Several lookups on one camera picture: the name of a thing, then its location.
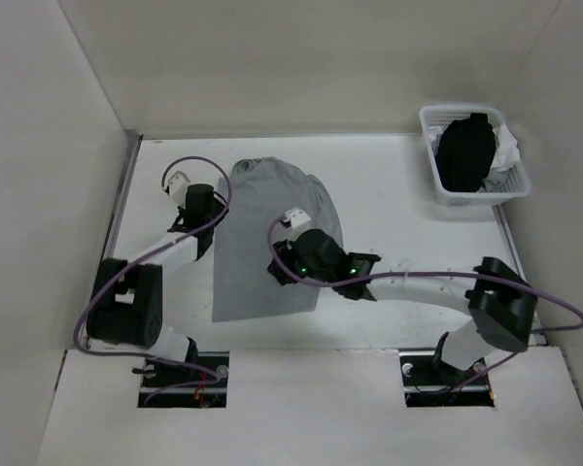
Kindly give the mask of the grey tank top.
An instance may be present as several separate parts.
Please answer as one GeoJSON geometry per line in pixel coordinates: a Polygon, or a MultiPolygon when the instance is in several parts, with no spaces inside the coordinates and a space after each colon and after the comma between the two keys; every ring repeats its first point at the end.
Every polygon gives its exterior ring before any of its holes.
{"type": "Polygon", "coordinates": [[[315,310],[320,291],[280,285],[267,271],[267,229],[292,208],[304,210],[338,244],[343,235],[325,185],[275,157],[243,159],[229,175],[231,206],[214,238],[212,321],[286,316],[315,310]]]}

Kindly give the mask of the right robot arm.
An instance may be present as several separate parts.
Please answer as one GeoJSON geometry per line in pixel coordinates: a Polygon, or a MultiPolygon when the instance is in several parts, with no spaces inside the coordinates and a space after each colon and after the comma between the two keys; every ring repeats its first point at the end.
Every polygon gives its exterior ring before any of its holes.
{"type": "Polygon", "coordinates": [[[474,267],[473,285],[457,277],[417,277],[392,268],[379,255],[346,252],[320,229],[270,246],[269,273],[281,285],[325,285],[352,301],[405,301],[433,305],[468,317],[438,340],[429,369],[448,387],[472,378],[473,367],[496,350],[519,354],[529,347],[537,305],[527,283],[495,257],[474,267]]]}

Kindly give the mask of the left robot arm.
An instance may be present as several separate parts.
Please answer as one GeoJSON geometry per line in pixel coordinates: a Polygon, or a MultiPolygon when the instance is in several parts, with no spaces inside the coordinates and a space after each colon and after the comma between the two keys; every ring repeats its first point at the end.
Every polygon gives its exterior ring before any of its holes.
{"type": "Polygon", "coordinates": [[[97,346],[145,352],[167,359],[165,375],[185,387],[198,376],[196,342],[164,322],[164,281],[196,262],[212,246],[215,226],[222,220],[224,199],[209,184],[187,184],[184,200],[167,233],[144,250],[172,247],[127,271],[100,298],[86,318],[86,336],[97,346]]]}

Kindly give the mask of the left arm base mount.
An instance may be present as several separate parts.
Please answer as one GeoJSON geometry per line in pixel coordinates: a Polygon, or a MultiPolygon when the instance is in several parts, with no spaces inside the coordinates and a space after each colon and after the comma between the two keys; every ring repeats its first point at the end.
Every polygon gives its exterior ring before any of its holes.
{"type": "Polygon", "coordinates": [[[198,365],[220,378],[201,371],[176,368],[146,359],[131,370],[140,378],[138,407],[151,409],[222,409],[227,403],[230,358],[228,352],[202,352],[198,365]]]}

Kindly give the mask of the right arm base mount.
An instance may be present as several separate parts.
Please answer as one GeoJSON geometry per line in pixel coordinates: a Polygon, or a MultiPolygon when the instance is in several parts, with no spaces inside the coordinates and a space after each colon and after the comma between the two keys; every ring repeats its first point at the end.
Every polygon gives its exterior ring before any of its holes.
{"type": "Polygon", "coordinates": [[[399,365],[407,408],[495,406],[489,378],[479,377],[475,369],[439,368],[428,350],[401,352],[399,365]]]}

